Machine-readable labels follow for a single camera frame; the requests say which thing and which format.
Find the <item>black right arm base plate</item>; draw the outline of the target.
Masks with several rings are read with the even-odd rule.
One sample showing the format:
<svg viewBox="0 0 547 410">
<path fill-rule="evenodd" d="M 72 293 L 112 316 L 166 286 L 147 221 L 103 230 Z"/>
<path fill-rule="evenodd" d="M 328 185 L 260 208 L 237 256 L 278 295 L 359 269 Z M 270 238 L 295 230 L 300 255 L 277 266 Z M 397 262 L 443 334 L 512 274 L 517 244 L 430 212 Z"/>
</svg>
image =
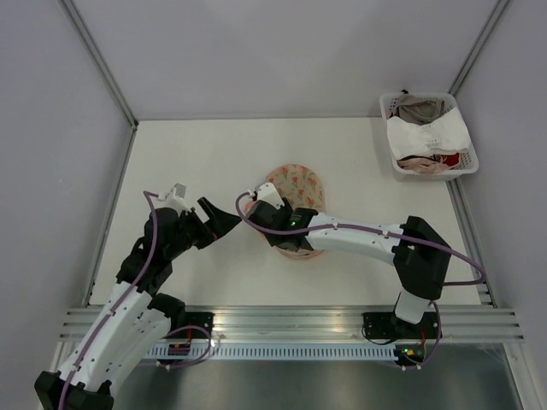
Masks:
<svg viewBox="0 0 547 410">
<path fill-rule="evenodd" d="M 398 341 L 410 326 L 394 313 L 365 312 L 362 314 L 361 333 L 373 344 L 386 345 Z"/>
</svg>

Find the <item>floral mesh laundry bag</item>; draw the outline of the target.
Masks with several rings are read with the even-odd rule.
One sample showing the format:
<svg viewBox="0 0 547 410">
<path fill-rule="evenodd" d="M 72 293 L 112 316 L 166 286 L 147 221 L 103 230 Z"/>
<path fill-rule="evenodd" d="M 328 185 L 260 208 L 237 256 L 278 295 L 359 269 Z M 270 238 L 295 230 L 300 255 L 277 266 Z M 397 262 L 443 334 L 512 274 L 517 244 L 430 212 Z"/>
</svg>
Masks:
<svg viewBox="0 0 547 410">
<path fill-rule="evenodd" d="M 325 189 L 321 179 L 304 165 L 285 164 L 279 166 L 271 171 L 259 185 L 266 182 L 273 183 L 282 199 L 288 200 L 294 208 L 312 208 L 317 212 L 326 210 Z M 245 204 L 246 217 L 255 203 L 252 199 Z"/>
</svg>

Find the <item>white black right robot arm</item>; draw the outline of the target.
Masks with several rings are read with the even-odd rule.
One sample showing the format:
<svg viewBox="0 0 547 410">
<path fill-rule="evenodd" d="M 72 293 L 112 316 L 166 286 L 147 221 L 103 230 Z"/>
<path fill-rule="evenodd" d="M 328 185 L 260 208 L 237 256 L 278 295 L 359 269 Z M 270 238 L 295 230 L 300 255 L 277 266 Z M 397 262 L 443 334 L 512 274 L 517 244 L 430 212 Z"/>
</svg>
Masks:
<svg viewBox="0 0 547 410">
<path fill-rule="evenodd" d="M 451 247 L 420 217 L 409 216 L 400 225 L 359 224 L 311 208 L 288 203 L 276 208 L 264 201 L 253 204 L 246 217 L 278 249 L 346 252 L 394 267 L 402 289 L 390 326 L 400 337 L 420 329 L 429 304 L 442 294 Z"/>
</svg>

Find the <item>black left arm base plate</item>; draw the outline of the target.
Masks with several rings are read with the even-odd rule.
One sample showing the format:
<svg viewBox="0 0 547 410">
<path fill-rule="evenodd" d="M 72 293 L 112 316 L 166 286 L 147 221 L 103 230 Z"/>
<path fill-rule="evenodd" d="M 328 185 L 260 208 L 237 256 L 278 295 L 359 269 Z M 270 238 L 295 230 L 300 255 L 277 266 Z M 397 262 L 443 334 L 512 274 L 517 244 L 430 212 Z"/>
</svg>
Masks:
<svg viewBox="0 0 547 410">
<path fill-rule="evenodd" d="M 205 340 L 208 338 L 201 329 L 210 333 L 213 329 L 215 314 L 212 312 L 186 312 L 180 319 L 172 322 L 171 330 L 176 333 L 171 333 L 168 339 L 180 339 L 192 341 Z"/>
</svg>

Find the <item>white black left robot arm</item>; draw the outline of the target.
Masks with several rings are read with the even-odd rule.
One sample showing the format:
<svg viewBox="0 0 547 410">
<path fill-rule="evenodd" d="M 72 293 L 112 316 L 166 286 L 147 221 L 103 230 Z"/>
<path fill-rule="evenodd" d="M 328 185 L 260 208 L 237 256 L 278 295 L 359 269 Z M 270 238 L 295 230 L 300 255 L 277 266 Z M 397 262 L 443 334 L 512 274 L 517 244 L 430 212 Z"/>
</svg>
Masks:
<svg viewBox="0 0 547 410">
<path fill-rule="evenodd" d="M 108 301 L 78 347 L 54 372 L 43 371 L 34 389 L 44 409 L 110 409 L 126 378 L 164 337 L 185 332 L 185 304 L 160 293 L 173 262 L 189 249 L 205 249 L 241 219 L 198 200 L 207 220 L 181 199 L 151 208 L 143 234 L 121 263 Z"/>
</svg>

